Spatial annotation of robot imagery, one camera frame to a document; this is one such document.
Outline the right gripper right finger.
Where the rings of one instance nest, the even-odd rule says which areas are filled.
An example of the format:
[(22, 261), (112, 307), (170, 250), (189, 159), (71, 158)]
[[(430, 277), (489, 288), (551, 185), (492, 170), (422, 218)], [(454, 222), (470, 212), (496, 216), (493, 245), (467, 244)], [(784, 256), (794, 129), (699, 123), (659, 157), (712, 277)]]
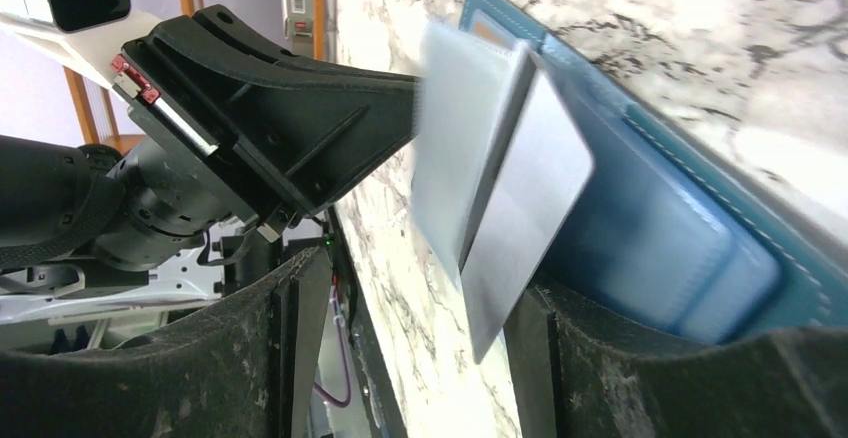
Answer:
[(847, 334), (704, 346), (534, 285), (505, 328), (527, 437), (843, 437)]

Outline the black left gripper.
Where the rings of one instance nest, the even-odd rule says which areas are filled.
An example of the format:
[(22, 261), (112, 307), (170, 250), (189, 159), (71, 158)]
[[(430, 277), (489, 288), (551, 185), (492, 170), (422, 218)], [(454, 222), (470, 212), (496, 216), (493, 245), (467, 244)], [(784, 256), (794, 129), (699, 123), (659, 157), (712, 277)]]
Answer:
[(221, 5), (158, 23), (111, 66), (148, 135), (113, 172), (115, 243), (197, 243), (231, 217), (274, 242), (412, 136), (414, 77), (296, 56)]

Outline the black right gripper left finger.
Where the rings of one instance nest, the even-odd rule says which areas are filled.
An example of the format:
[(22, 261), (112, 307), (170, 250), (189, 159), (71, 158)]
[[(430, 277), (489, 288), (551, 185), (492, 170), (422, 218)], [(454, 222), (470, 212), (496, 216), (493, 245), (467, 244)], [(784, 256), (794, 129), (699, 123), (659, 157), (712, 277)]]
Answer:
[(297, 254), (114, 349), (1, 356), (5, 437), (301, 437), (332, 260)]

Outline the silver credit card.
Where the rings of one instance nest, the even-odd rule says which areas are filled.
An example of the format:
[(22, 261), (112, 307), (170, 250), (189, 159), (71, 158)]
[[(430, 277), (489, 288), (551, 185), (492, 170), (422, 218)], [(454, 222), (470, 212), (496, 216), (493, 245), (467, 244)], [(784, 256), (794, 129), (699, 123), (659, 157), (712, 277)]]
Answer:
[(475, 363), (501, 333), (594, 170), (549, 74), (535, 74), (461, 270)]

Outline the teal card holder wallet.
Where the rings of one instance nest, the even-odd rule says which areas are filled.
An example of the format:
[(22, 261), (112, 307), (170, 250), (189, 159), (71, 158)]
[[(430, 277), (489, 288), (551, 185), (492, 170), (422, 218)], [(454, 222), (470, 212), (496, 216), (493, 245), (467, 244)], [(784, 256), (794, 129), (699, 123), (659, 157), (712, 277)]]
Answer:
[(509, 1), (466, 0), (459, 26), (429, 24), (421, 48), (412, 215), (462, 295), (479, 220), (544, 70), (594, 170), (537, 270), (641, 325), (705, 344), (846, 325), (844, 252), (818, 249)]

